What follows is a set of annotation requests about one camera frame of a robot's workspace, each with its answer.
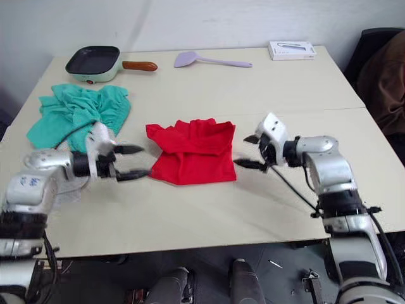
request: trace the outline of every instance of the metal bracket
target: metal bracket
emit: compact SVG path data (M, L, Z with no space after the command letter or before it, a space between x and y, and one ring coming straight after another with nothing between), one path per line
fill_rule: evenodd
M311 293L312 302L314 304L323 304L322 298L322 287L319 280L319 275L313 271L309 270L309 273L302 278L302 285L306 293Z

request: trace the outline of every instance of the table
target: table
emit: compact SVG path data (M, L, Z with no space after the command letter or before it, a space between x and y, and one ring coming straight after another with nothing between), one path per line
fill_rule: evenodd
M203 56L243 60L253 68L195 63L174 69L177 51L124 54L126 60L154 61L156 73L123 71L108 84L126 87L132 111L118 140L146 148L121 159L124 167L150 167L160 154L145 124L168 126L177 119L213 117L237 128L233 157L257 157L242 142L263 117L275 112L295 135L331 135L352 165L359 192L386 231L405 229L405 170L373 119L324 47L314 61L272 61L265 48L199 51ZM0 190L32 150L25 134L39 118L39 96L73 80L64 69L69 58L53 59L1 145ZM64 203L48 220L58 257L112 255L203 246L324 238L321 221L272 173L237 168L238 181L175 187L142 179L118 184L100 180L82 190L79 203ZM302 170L283 168L286 178L315 202Z

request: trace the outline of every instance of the white wall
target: white wall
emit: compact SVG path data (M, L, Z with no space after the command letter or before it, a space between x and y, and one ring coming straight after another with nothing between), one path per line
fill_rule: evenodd
M360 32L405 27L404 0L0 0L0 107L15 115L52 56L324 44L344 68Z

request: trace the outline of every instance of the black chair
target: black chair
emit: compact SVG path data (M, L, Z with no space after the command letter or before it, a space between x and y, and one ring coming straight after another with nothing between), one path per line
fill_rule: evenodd
M380 27L369 28L368 30L361 32L360 40L344 71L344 76L354 90L356 90L357 78L366 62L387 42L389 42L393 36L403 30L403 28Z

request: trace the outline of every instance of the red cloth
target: red cloth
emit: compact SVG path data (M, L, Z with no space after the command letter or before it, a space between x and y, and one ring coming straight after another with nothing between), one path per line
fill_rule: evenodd
M146 125L146 134L163 150L150 176L176 185L236 181L232 163L235 126L214 119L178 120L174 127Z

